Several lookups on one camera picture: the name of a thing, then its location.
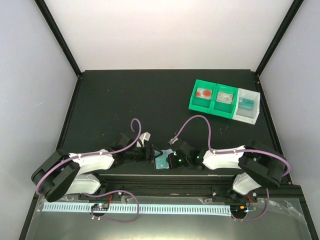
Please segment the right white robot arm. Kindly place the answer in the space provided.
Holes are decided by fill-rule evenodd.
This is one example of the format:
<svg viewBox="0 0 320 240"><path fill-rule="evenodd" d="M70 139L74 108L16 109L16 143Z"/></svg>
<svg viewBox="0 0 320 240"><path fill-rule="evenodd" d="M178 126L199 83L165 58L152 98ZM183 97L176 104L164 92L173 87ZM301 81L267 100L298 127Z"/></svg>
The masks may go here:
<svg viewBox="0 0 320 240"><path fill-rule="evenodd" d="M285 157L256 141L229 149L197 149L178 139L171 145L166 162L171 169L240 170L232 177L228 187L213 190L213 196L232 203L244 202L254 190L276 190L282 177L290 172Z"/></svg>

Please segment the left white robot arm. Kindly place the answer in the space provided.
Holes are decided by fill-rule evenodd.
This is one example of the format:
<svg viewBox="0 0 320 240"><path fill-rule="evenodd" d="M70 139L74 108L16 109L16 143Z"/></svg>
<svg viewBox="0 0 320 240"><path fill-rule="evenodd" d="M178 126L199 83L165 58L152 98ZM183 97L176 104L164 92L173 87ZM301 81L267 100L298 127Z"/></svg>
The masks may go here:
<svg viewBox="0 0 320 240"><path fill-rule="evenodd" d="M48 202L77 193L88 193L101 200L107 195L108 188L89 173L116 168L125 161L155 161L163 151L149 143L149 138L148 132L141 134L138 140L127 133L107 149L95 152L68 153L58 149L31 175L36 193Z"/></svg>

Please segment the teal AION VIP card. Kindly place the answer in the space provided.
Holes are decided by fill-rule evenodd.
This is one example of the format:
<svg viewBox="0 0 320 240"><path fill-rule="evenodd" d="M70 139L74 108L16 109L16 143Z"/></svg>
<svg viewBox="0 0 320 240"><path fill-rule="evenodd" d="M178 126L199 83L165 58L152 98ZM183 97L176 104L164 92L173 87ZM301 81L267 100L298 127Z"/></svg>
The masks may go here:
<svg viewBox="0 0 320 240"><path fill-rule="evenodd" d="M245 110L252 110L254 108L255 102L252 99L247 99L240 97L238 100L238 107Z"/></svg>

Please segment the white card red pattern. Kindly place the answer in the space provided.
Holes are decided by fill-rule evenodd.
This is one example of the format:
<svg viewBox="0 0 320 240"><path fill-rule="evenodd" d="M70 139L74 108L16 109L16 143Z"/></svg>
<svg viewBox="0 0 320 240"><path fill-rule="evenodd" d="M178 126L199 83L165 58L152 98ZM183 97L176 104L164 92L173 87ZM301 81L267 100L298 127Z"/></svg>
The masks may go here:
<svg viewBox="0 0 320 240"><path fill-rule="evenodd" d="M231 105L234 95L222 91L217 92L216 101L223 104Z"/></svg>

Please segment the black leather card holder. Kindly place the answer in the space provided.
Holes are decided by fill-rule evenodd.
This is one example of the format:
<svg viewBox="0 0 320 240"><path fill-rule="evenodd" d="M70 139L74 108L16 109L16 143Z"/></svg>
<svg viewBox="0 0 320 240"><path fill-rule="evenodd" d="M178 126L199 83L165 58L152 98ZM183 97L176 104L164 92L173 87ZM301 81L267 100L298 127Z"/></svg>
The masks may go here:
<svg viewBox="0 0 320 240"><path fill-rule="evenodd" d="M174 152L171 149L166 149L161 151L155 150L154 151L155 159L152 161L154 169L156 171L169 169L170 165L167 162L167 158L169 157L169 154L173 154L173 153Z"/></svg>

